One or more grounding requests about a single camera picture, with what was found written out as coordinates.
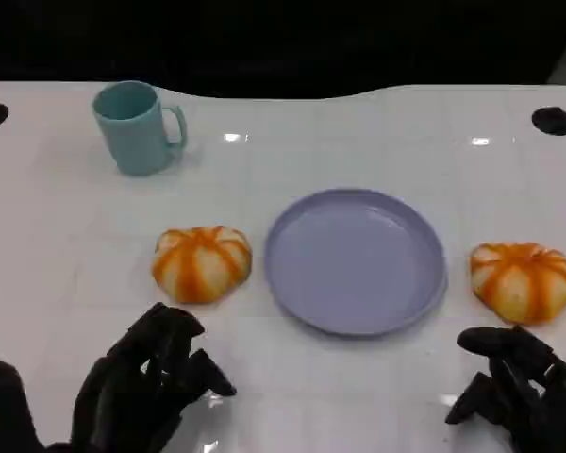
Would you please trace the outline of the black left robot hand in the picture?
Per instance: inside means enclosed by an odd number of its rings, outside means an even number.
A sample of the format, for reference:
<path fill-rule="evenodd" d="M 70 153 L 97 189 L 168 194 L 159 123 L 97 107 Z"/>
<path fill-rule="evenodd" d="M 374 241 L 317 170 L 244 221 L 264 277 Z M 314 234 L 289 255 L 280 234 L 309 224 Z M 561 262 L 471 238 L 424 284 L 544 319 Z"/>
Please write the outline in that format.
<path fill-rule="evenodd" d="M 237 390 L 204 349 L 189 312 L 157 303 L 95 362 L 75 400 L 75 452 L 159 452 L 204 394 Z"/>

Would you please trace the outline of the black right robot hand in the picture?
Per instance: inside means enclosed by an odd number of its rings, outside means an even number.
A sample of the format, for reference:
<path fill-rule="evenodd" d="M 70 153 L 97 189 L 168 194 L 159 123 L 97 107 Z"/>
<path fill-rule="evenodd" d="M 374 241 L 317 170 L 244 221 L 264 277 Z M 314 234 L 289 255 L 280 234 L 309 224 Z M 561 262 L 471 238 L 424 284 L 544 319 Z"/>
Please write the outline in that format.
<path fill-rule="evenodd" d="M 448 412 L 458 425 L 475 415 L 509 434 L 514 452 L 566 452 L 566 361 L 523 327 L 469 327 L 457 337 L 464 350 L 486 357 Z"/>

